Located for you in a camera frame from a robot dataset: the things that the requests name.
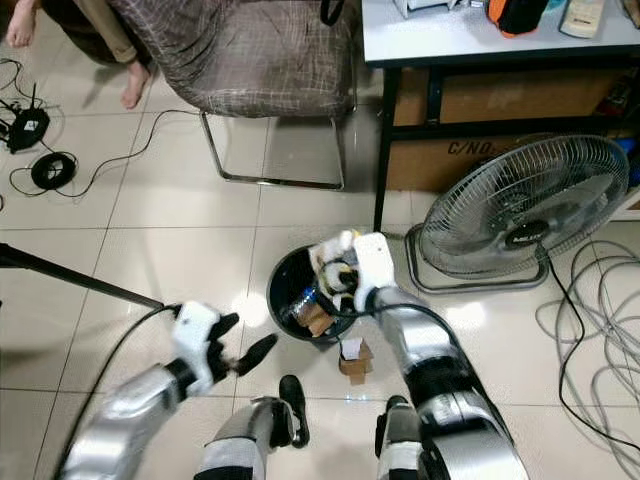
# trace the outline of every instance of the black trash can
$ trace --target black trash can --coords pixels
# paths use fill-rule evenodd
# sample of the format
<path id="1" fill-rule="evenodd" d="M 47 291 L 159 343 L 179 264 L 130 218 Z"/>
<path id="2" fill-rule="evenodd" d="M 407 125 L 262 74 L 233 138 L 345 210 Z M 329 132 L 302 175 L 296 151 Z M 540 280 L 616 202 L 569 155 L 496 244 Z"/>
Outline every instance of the black trash can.
<path id="1" fill-rule="evenodd" d="M 301 327 L 291 315 L 289 306 L 300 298 L 305 288 L 311 286 L 315 274 L 309 260 L 309 247 L 301 247 L 285 256 L 271 274 L 267 287 L 269 312 L 276 324 L 286 333 L 299 340 L 314 343 L 332 343 L 346 332 L 355 319 L 338 318 L 335 323 L 319 337 L 312 337 L 308 328 Z"/>

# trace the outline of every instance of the person's foot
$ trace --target person's foot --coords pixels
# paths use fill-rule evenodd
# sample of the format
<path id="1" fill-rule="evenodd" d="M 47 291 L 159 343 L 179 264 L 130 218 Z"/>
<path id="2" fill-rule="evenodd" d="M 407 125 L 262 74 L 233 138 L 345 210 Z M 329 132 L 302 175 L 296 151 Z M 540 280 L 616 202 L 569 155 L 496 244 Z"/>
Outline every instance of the person's foot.
<path id="1" fill-rule="evenodd" d="M 127 88 L 122 92 L 120 102 L 124 108 L 131 110 L 138 105 L 138 102 L 142 97 L 144 87 L 151 77 L 151 74 L 149 73 L 149 70 L 147 70 L 138 60 L 127 65 L 127 72 L 129 72 Z"/>
<path id="2" fill-rule="evenodd" d="M 7 42 L 13 48 L 31 45 L 35 28 L 36 10 L 34 3 L 31 1 L 18 2 L 7 29 Z"/>

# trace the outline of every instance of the chair leg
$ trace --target chair leg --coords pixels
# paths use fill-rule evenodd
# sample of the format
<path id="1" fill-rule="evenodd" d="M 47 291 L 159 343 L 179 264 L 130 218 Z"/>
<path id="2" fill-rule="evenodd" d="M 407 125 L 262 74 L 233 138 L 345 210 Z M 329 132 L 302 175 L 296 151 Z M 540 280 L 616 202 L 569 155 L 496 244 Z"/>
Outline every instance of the chair leg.
<path id="1" fill-rule="evenodd" d="M 207 138 L 207 142 L 209 143 L 209 149 L 211 150 L 211 156 L 213 157 L 213 163 L 218 171 L 218 174 L 229 182 L 245 182 L 245 183 L 257 183 L 259 185 L 279 185 L 286 187 L 304 187 L 304 188 L 317 188 L 322 190 L 342 190 L 344 188 L 344 154 L 343 148 L 341 146 L 341 136 L 338 131 L 338 126 L 336 121 L 332 118 L 331 124 L 333 125 L 333 130 L 336 136 L 336 145 L 337 145 L 337 157 L 338 157 L 338 167 L 340 173 L 340 181 L 338 183 L 324 183 L 324 182 L 308 182 L 305 180 L 288 180 L 284 178 L 270 178 L 270 177 L 254 177 L 250 175 L 235 175 L 233 173 L 229 173 L 222 167 L 222 163 L 220 162 L 220 157 L 218 156 L 218 151 L 216 150 L 215 143 L 213 141 L 213 135 L 211 134 L 211 127 L 209 126 L 209 121 L 207 119 L 207 113 L 204 111 L 200 111 L 200 122 L 202 124 L 202 128 L 205 133 L 205 137 Z"/>

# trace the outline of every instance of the wire bundle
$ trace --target wire bundle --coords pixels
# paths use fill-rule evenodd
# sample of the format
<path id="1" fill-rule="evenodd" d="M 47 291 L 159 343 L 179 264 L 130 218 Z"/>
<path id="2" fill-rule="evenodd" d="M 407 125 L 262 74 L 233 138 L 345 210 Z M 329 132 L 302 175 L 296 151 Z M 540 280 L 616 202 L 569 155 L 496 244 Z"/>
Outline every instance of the wire bundle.
<path id="1" fill-rule="evenodd" d="M 599 257 L 595 252 L 596 246 L 613 247 L 616 254 Z M 579 267 L 578 265 L 585 263 L 581 259 L 589 251 L 596 259 Z M 556 343 L 560 361 L 560 401 L 570 415 L 569 418 L 598 434 L 604 445 L 587 437 L 592 443 L 609 450 L 629 478 L 640 479 L 640 447 L 622 428 L 613 425 L 607 408 L 601 401 L 600 393 L 601 381 L 605 377 L 612 377 L 623 387 L 640 411 L 640 385 L 636 384 L 638 378 L 634 378 L 635 374 L 640 374 L 640 338 L 632 332 L 634 322 L 640 320 L 640 290 L 635 290 L 615 305 L 612 304 L 612 296 L 609 295 L 609 292 L 620 290 L 619 284 L 615 286 L 611 281 L 612 275 L 622 270 L 637 269 L 640 267 L 640 258 L 627 247 L 615 242 L 588 242 L 573 258 L 571 283 L 566 289 L 553 265 L 551 267 L 564 297 L 541 305 L 536 310 L 536 321 L 544 333 Z M 588 298 L 589 292 L 584 288 L 585 283 L 591 283 L 590 280 L 594 276 L 598 279 L 595 299 Z M 554 309 L 555 325 L 551 331 L 544 324 L 543 314 Z M 571 338 L 567 338 L 567 331 L 570 329 L 573 334 Z M 603 366 L 594 372 L 590 384 L 591 398 L 585 400 L 570 374 L 569 361 L 583 343 L 598 339 L 603 341 Z M 569 392 L 575 406 L 569 406 L 567 403 L 565 390 Z"/>

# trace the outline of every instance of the patterned chair cushion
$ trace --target patterned chair cushion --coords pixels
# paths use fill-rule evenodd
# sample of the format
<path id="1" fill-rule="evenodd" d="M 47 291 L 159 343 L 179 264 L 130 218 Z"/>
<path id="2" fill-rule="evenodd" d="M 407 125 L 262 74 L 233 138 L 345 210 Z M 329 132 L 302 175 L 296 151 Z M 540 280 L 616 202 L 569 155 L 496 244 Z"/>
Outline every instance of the patterned chair cushion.
<path id="1" fill-rule="evenodd" d="M 241 117 L 343 115 L 356 22 L 316 0 L 110 0 L 190 104 Z"/>

